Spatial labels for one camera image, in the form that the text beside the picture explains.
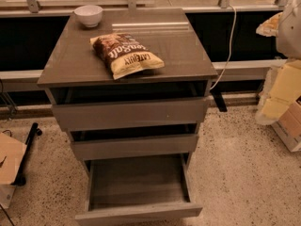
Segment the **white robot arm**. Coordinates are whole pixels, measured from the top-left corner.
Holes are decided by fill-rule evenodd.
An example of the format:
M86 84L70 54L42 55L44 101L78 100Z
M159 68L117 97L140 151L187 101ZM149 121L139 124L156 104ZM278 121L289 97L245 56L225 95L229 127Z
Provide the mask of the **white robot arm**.
M287 60L268 71L256 113L256 122L269 125L277 121L301 95L301 0L293 0L261 24L257 34L276 37L277 50Z

